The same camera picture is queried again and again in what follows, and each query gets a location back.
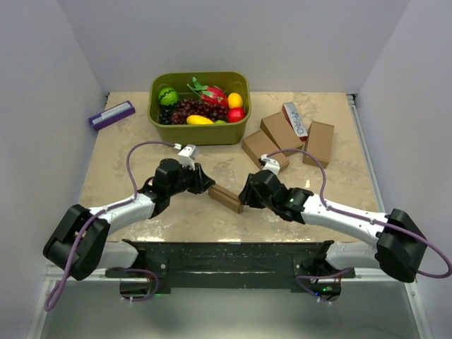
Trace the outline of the brown paper box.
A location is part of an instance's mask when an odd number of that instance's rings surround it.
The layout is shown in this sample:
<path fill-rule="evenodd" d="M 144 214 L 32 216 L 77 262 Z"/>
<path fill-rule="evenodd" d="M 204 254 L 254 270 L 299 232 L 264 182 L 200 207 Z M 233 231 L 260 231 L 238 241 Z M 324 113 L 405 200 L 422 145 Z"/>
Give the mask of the brown paper box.
<path fill-rule="evenodd" d="M 236 214 L 241 214 L 243 212 L 243 205 L 239 200 L 238 195 L 234 194 L 233 192 L 219 184 L 215 184 L 210 187 L 208 190 L 208 195 L 214 201 L 217 201 Z"/>

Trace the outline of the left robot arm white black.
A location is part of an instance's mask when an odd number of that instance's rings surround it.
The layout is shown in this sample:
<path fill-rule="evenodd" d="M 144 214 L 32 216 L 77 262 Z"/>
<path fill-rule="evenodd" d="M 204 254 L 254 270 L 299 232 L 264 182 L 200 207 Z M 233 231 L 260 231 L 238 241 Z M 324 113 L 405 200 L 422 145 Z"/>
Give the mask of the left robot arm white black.
<path fill-rule="evenodd" d="M 98 268 L 121 267 L 131 277 L 145 272 L 146 260 L 133 246 L 121 249 L 109 260 L 112 247 L 107 246 L 109 234 L 138 221 L 161 214 L 171 197 L 188 191 L 202 194 L 215 184 L 199 163 L 193 167 L 167 158 L 160 162 L 155 175 L 146 180 L 135 196 L 113 204 L 85 208 L 71 206 L 44 246 L 43 255 L 61 269 L 69 267 L 69 275 L 83 280 Z"/>

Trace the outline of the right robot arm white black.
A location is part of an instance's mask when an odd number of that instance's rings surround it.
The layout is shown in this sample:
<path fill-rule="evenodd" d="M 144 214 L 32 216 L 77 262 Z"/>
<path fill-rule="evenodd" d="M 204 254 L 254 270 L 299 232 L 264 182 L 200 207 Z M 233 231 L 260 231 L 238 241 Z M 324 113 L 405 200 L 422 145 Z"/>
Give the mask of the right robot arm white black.
<path fill-rule="evenodd" d="M 318 194 L 302 188 L 287 188 L 269 170 L 250 174 L 239 200 L 251 208 L 268 208 L 285 221 L 319 225 L 356 239 L 334 243 L 314 261 L 325 278 L 346 268 L 379 268 L 403 283 L 415 280 L 426 251 L 424 235 L 403 210 L 373 213 L 323 203 Z"/>

